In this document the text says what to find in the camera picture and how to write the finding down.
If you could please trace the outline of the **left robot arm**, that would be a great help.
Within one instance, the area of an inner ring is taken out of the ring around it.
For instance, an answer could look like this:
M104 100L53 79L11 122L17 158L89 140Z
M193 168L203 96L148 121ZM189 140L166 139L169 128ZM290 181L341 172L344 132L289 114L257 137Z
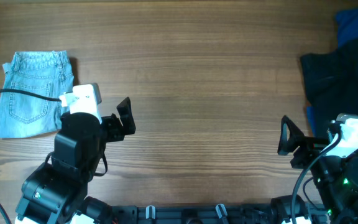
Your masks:
M118 114L96 116L64 113L54 150L24 181L16 208L16 223L70 223L88 194L88 183L99 177L109 142L122 141L136 131L131 100L117 106Z

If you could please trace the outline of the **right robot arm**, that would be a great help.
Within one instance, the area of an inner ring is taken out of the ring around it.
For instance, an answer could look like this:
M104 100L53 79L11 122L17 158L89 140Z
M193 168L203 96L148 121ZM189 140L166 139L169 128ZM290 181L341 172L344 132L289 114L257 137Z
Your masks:
M339 114L328 136L305 136L283 116L277 152L301 173L291 195L272 199L272 223L358 223L358 116Z

